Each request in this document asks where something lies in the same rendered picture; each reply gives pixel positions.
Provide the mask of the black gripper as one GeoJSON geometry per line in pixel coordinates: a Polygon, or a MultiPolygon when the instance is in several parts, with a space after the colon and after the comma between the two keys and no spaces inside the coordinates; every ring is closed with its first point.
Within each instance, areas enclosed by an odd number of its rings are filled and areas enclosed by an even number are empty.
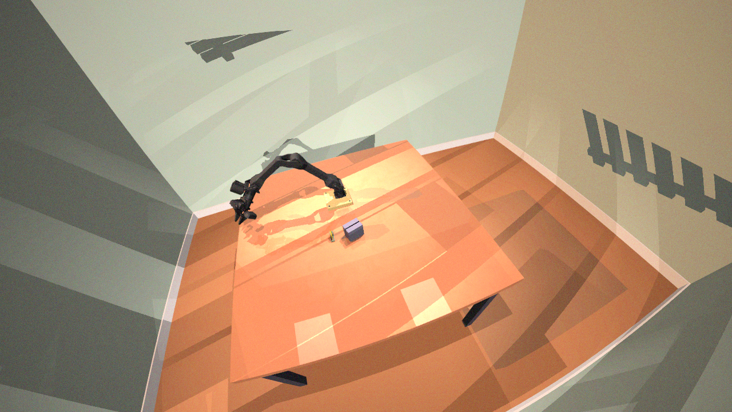
{"type": "Polygon", "coordinates": [[[241,201],[246,202],[246,208],[245,209],[234,209],[235,210],[235,219],[234,219],[234,221],[238,221],[238,219],[240,219],[240,222],[238,223],[239,225],[243,221],[245,221],[246,219],[254,219],[255,220],[257,218],[257,215],[253,211],[250,211],[250,208],[249,208],[250,205],[251,205],[251,203],[254,203],[254,201],[251,200],[251,199],[245,198],[245,196],[243,196],[241,198],[241,201]]]}

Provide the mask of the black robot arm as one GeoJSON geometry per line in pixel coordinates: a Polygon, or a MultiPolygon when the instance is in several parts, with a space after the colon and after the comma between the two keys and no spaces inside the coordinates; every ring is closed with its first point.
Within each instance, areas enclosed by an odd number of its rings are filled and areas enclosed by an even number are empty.
{"type": "MultiPolygon", "coordinates": [[[[309,174],[324,180],[328,188],[334,189],[333,193],[336,199],[346,196],[344,192],[344,185],[339,177],[333,174],[326,174],[326,172],[321,171],[321,169],[313,166],[313,164],[309,164],[298,152],[287,153],[285,156],[275,157],[275,159],[268,164],[260,174],[256,174],[251,179],[246,180],[245,184],[235,180],[231,184],[230,191],[237,195],[244,193],[243,196],[245,196],[245,198],[253,200],[254,195],[256,193],[260,193],[259,189],[262,188],[264,181],[266,181],[266,179],[268,179],[268,177],[271,176],[271,174],[273,174],[273,172],[279,167],[295,168],[307,171],[309,174]]],[[[245,209],[246,202],[241,201],[241,198],[233,199],[231,200],[230,206],[233,209],[245,209]]]]}

